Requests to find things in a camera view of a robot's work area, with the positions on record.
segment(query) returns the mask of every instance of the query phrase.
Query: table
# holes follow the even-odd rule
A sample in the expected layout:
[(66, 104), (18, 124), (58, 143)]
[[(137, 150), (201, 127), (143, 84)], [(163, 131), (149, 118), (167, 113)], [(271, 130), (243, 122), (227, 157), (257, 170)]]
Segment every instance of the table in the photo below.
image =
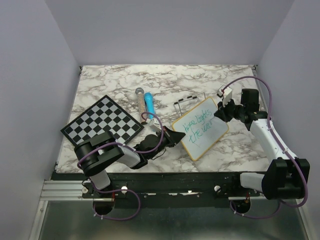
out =
[[(145, 92), (152, 93), (156, 114), (165, 126), (171, 128), (172, 122), (179, 117), (173, 106), (178, 99), (205, 92), (218, 103), (216, 93), (222, 85), (238, 77), (252, 75), (248, 65), (84, 66), (68, 122), (104, 95), (111, 97), (138, 120), (135, 89), (142, 87)], [(231, 87), (236, 104), (240, 103), (241, 89), (257, 88), (255, 80), (249, 78)], [(186, 111), (194, 105), (194, 101), (185, 103), (182, 110)], [(266, 155), (245, 125), (235, 119), (228, 125), (228, 133), (198, 161), (192, 161), (179, 143), (173, 148), (167, 148), (163, 156), (149, 160), (148, 165), (138, 170), (118, 162), (106, 170), (109, 173), (266, 171), (269, 166)], [(152, 133), (149, 127), (145, 127), (128, 145), (135, 146)], [(57, 161), (57, 173), (82, 172), (77, 168), (74, 146), (65, 137)]]

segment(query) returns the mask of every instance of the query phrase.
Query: marble tabletop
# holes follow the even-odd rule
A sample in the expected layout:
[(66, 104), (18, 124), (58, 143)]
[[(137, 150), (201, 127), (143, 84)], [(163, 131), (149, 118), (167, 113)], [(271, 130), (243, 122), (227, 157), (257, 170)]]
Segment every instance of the marble tabletop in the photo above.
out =
[[(104, 95), (115, 100), (137, 120), (138, 105), (135, 94), (137, 87), (153, 95), (156, 114), (169, 128), (179, 116), (173, 103), (178, 99), (205, 92), (216, 103), (218, 89), (230, 81), (252, 76), (248, 65), (102, 65), (84, 66), (68, 122), (71, 122)], [(242, 88), (257, 88), (253, 79), (234, 83), (233, 99), (240, 103)], [(182, 111), (195, 105), (195, 101), (182, 104)], [(106, 170), (109, 173), (166, 173), (166, 172), (229, 172), (265, 171), (269, 163), (260, 144), (245, 125), (233, 119), (228, 123), (229, 131), (198, 161), (192, 161), (179, 143), (167, 148), (163, 156), (149, 160), (148, 165), (132, 170), (115, 162)], [(128, 144), (134, 146), (146, 135), (154, 132), (146, 126)], [(81, 173), (73, 145), (63, 138), (58, 157), (58, 173)]]

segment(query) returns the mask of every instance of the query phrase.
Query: marble table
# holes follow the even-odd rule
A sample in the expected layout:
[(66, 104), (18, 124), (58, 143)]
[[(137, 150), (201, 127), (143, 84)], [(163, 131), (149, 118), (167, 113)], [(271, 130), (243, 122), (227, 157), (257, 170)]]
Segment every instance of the marble table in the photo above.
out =
[[(241, 77), (253, 75), (248, 65), (106, 65), (84, 66), (79, 80), (69, 122), (93, 105), (104, 95), (108, 95), (129, 114), (139, 119), (135, 89), (142, 87), (151, 92), (154, 98), (156, 114), (163, 124), (171, 124), (179, 116), (173, 103), (178, 99), (205, 92), (207, 96), (216, 96), (222, 85)], [(254, 79), (245, 79), (234, 83), (233, 99), (240, 103), (242, 88), (257, 88)], [(195, 105), (194, 101), (184, 103), (186, 111)], [(229, 131), (198, 161), (192, 161), (179, 143), (167, 148), (165, 154), (148, 165), (132, 170), (121, 163), (113, 163), (106, 170), (109, 173), (165, 173), (165, 172), (227, 172), (227, 171), (265, 171), (268, 160), (260, 144), (247, 131), (244, 124), (233, 119), (228, 123)], [(146, 135), (152, 134), (145, 127), (128, 144), (134, 146)], [(58, 157), (58, 173), (81, 173), (77, 168), (77, 159), (73, 145), (63, 139)]]

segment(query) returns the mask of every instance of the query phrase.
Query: whiteboard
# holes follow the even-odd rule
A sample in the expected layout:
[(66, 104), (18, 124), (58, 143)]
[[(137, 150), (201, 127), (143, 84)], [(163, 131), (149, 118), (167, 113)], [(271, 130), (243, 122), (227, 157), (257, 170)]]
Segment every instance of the whiteboard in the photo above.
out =
[(207, 97), (172, 124), (173, 130), (186, 134), (181, 142), (193, 161), (197, 161), (229, 130), (224, 121), (214, 116), (217, 110), (213, 98)]

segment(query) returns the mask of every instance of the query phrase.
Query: black square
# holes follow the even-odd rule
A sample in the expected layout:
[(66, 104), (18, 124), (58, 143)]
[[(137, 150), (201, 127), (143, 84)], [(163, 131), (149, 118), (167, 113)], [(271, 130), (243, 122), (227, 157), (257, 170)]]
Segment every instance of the black square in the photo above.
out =
[(66, 130), (64, 130), (67, 134), (71, 133), (73, 129), (71, 127), (67, 127)]
[(106, 124), (108, 124), (108, 123), (110, 123), (112, 121), (112, 119), (110, 118), (110, 117), (106, 117), (106, 119), (104, 120), (104, 122), (106, 123)]
[(101, 130), (102, 128), (98, 125), (96, 126), (93, 130), (97, 133)]
[(125, 116), (124, 119), (122, 119), (125, 123), (128, 123), (130, 121), (130, 117)]
[(107, 126), (105, 126), (105, 127), (103, 128), (103, 130), (104, 130), (105, 132), (110, 131), (110, 129), (111, 129), (111, 127), (110, 127), (109, 125), (107, 125)]
[(92, 128), (90, 126), (87, 126), (85, 129), (83, 129), (86, 133), (90, 132)]
[(107, 114), (108, 116), (110, 115), (110, 114), (112, 114), (113, 112), (108, 108), (106, 111), (105, 111), (105, 114)]
[(125, 124), (125, 125), (122, 127), (122, 129), (125, 130), (125, 131), (128, 131), (128, 130), (130, 129), (130, 127), (129, 127), (127, 124)]
[(75, 121), (77, 124), (82, 124), (84, 122), (84, 120), (82, 118), (79, 118), (77, 121)]
[(77, 143), (79, 140), (81, 140), (81, 137), (79, 137), (79, 135), (73, 138), (73, 141), (75, 141), (75, 143)]
[(107, 106), (108, 108), (111, 108), (113, 105), (114, 105), (114, 104), (113, 104), (112, 102), (110, 102), (110, 101), (106, 104), (106, 106)]
[(82, 128), (80, 126), (78, 126), (74, 131), (78, 134), (82, 131)]
[(117, 110), (114, 111), (114, 113), (119, 115), (120, 113), (122, 113), (122, 111), (118, 108)]
[(99, 109), (98, 111), (95, 112), (96, 114), (98, 114), (98, 116), (100, 116), (101, 114), (104, 113), (104, 111), (102, 111), (101, 109)]
[(113, 121), (114, 121), (115, 123), (119, 123), (119, 122), (121, 121), (121, 118), (118, 117), (118, 116), (116, 116), (116, 117), (113, 119)]
[(99, 124), (102, 122), (102, 119), (100, 117), (98, 117), (96, 120), (94, 120), (96, 124)]
[(85, 120), (85, 122), (89, 125), (90, 123), (93, 122), (93, 119), (91, 117), (89, 117), (87, 120)]
[(102, 108), (104, 105), (105, 105), (105, 104), (104, 104), (102, 101), (97, 104), (97, 106), (98, 106), (99, 108)]
[(115, 139), (119, 139), (119, 138), (120, 138), (120, 136), (119, 136), (118, 133), (115, 133), (115, 134), (113, 134), (113, 135), (114, 135)]
[(86, 112), (86, 114), (87, 114), (88, 116), (91, 116), (91, 115), (94, 114), (94, 113), (95, 113), (95, 112), (92, 111), (92, 109), (90, 109), (89, 111)]
[(137, 130), (140, 128), (140, 126), (139, 126), (138, 124), (135, 124), (135, 125), (133, 125), (131, 128), (132, 128), (133, 130), (137, 131)]
[(88, 139), (90, 139), (90, 136), (87, 134), (82, 139), (83, 139), (83, 141), (88, 140)]
[(119, 131), (120, 128), (121, 127), (119, 127), (119, 125), (115, 125), (112, 129), (117, 132), (117, 131)]
[(127, 140), (130, 136), (128, 133), (124, 133), (122, 136), (121, 136), (124, 140)]

